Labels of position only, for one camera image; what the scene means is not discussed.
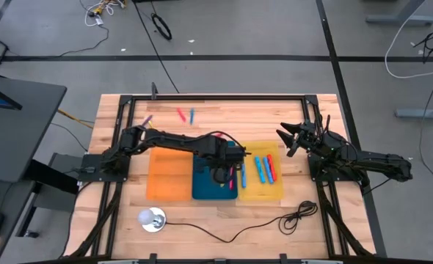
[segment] wooden tabletop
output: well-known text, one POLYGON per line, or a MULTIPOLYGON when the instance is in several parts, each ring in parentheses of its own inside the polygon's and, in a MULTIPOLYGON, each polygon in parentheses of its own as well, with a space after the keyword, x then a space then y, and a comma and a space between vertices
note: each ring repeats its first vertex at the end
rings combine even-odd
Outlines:
MULTIPOLYGON (((102 95, 90 143, 90 153, 102 153, 110 147, 114 119, 120 95, 102 95)), ((326 120, 331 115, 330 130, 346 137, 343 118, 336 95, 318 95, 319 108, 326 120)), ((135 108, 134 125, 153 115, 153 126, 170 133, 197 136, 220 130, 239 141, 277 141, 283 172, 284 197, 276 202, 202 201, 155 202, 145 198, 149 151, 131 159, 128 181, 123 186, 115 234, 113 258, 145 258, 157 253, 160 259, 213 258, 325 258, 321 214, 299 221, 294 234, 284 235, 273 223, 242 233, 232 243, 222 243, 193 227, 167 225, 157 233, 143 230, 137 221, 138 213, 152 206, 160 207, 172 222, 199 225, 224 239, 231 239, 245 227, 262 224, 296 211, 298 205, 310 200, 318 202, 315 184, 310 179, 308 160, 304 151, 293 158, 285 155, 282 141, 275 133, 280 122, 303 121, 301 104, 292 100, 173 100, 139 101, 135 108), (194 125, 184 124, 176 113, 180 107, 189 113, 195 108, 194 125)), ((78 248, 96 222, 102 183, 93 183, 76 201, 70 228, 70 239, 65 254, 78 248)), ((358 186, 353 182, 337 182, 343 220, 361 244, 374 252, 373 239, 358 186)), ((331 228, 336 253, 340 246, 335 225, 331 228)), ((101 252, 104 252, 107 232, 103 232, 101 252)))

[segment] desk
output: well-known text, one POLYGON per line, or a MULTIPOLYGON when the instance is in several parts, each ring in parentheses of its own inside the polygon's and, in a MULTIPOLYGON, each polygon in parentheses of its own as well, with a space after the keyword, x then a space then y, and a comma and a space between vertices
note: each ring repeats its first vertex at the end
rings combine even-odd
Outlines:
MULTIPOLYGON (((110 147, 119 97, 120 95, 102 95, 92 132, 90 153, 102 153, 110 147)), ((330 129, 346 136, 336 95, 318 95, 318 99, 324 119, 328 114, 331 115, 330 129)), ((126 107, 124 118, 128 113, 126 107)), ((131 159, 128 181, 123 185, 113 259, 148 259, 150 253, 157 253, 159 259, 277 259, 280 253, 286 253, 288 258, 327 257, 320 213, 303 218, 293 235, 283 235, 276 224, 271 224, 244 232, 232 243, 221 243, 193 227, 168 225, 158 233, 148 233, 137 222, 137 215, 142 209, 157 206, 165 211, 169 221, 196 224, 229 239, 245 227, 294 212, 304 200, 318 202, 316 186, 310 179, 306 153, 300 150, 293 158, 286 157, 283 143, 275 133, 275 129, 280 128, 280 122, 303 121, 301 104, 292 100, 140 100, 135 105, 133 125, 141 124, 149 114, 153 114, 155 128, 170 133, 197 136, 221 130, 239 141, 279 142, 284 198, 277 202, 242 202, 237 199, 149 201, 145 198, 145 192, 150 153, 147 151, 135 155, 131 159), (187 113, 190 108, 195 108, 193 126, 182 123, 175 110, 177 107, 187 113)), ((95 224, 102 185, 91 184, 77 199, 66 254, 77 249, 95 224)), ((358 186, 353 182, 337 182, 336 187, 343 220, 362 245, 374 252, 365 205, 358 186)), ((336 252, 340 253, 334 226, 332 223, 332 235, 336 252)), ((105 247, 106 234, 103 232, 101 237, 100 253, 103 253, 105 247)))
MULTIPOLYGON (((32 193, 34 180, 42 182, 55 173, 63 176, 32 157, 57 112, 66 87, 0 78, 0 92, 23 106, 21 110, 0 109, 0 211, 4 214, 0 231, 1 256, 32 193)), ((76 187, 74 179, 60 179, 76 187)))

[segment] yellow tray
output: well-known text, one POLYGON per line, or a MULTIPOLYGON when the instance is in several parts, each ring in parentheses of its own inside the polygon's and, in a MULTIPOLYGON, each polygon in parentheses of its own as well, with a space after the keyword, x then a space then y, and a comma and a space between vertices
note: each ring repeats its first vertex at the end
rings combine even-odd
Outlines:
POLYGON ((275 201, 283 198, 282 168, 280 166, 280 154, 278 142, 242 142, 247 148, 247 152, 252 155, 244 158, 246 166, 246 188, 241 184, 241 171, 238 173, 238 199, 242 201, 275 201), (277 180, 273 184, 269 183, 266 173, 266 167, 263 164, 263 157, 272 155, 274 168, 277 173, 277 180), (258 169, 255 165, 254 157, 259 156, 261 159, 262 170, 266 183, 261 183, 258 169))

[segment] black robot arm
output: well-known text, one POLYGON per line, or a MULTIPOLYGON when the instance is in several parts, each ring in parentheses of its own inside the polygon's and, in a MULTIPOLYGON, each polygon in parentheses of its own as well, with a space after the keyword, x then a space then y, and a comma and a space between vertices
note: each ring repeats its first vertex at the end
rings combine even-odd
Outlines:
POLYGON ((164 147, 194 153, 207 160, 213 179, 218 183, 226 183, 231 180, 228 174, 229 168, 235 166, 239 169, 243 163, 246 148, 236 140, 235 146, 230 146, 226 139, 213 136, 215 131, 198 137, 178 135, 145 128, 141 125, 122 130, 120 140, 113 148, 103 153, 101 169, 108 173, 114 173, 120 167, 121 158, 129 158, 138 155, 150 147, 164 147))
POLYGON ((361 174, 363 170, 379 172, 386 177, 404 182, 412 179, 411 164, 396 154, 373 153, 357 150, 341 135, 325 129, 319 129, 315 123, 306 120, 303 124, 292 125, 281 123, 289 133, 277 130, 288 148, 287 156, 291 157, 298 147, 322 158, 323 167, 331 170, 349 168, 361 174))

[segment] concrete floor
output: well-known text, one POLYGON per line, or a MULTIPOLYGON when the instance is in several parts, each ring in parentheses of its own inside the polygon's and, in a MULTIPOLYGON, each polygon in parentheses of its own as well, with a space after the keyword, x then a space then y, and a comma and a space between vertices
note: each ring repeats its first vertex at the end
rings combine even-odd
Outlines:
MULTIPOLYGON (((85 5, 95 4, 83 0, 85 5)), ((405 1, 324 0, 338 56, 384 56, 397 26, 365 23, 367 14, 393 13, 405 1)), ((155 3, 170 25, 174 39, 153 32, 163 55, 283 54, 328 56, 314 1, 291 0, 180 0, 155 3)), ((139 4, 149 14, 149 3, 139 4)), ((426 1, 419 15, 433 14, 426 1)), ((109 39, 93 51, 74 55, 153 55, 153 49, 132 6, 104 15, 109 39)), ((391 56, 417 56, 410 42, 420 41, 432 27, 406 28, 391 56)), ((77 0, 12 1, 0 20, 0 39, 23 56, 56 55, 94 45, 104 36, 84 25, 84 10, 77 0)), ((336 93, 330 62, 306 61, 166 61, 181 92, 292 92, 336 93)), ((391 63, 394 73, 411 75, 433 70, 433 63, 391 63)), ((399 120, 399 107, 420 108, 433 87, 433 76, 407 80, 387 74, 381 62, 342 62, 341 72, 364 150, 398 153, 412 158, 414 180, 389 182, 374 191, 374 201, 389 257, 433 260, 433 177, 418 157, 419 122, 399 120)), ((94 120, 103 93, 174 92, 157 61, 5 62, 0 74, 10 78, 61 84, 68 88, 61 108, 82 119, 94 120)), ((55 117, 84 145, 91 130, 55 117)), ((58 127, 50 127, 35 158, 47 163, 52 153, 81 156, 82 149, 58 127)), ((423 152, 433 169, 433 121, 426 122, 423 152)), ((371 175, 372 185, 384 176, 371 175)), ((67 213, 40 210, 30 229, 37 239, 12 238, 0 263, 47 260, 58 257, 66 240, 67 213)))

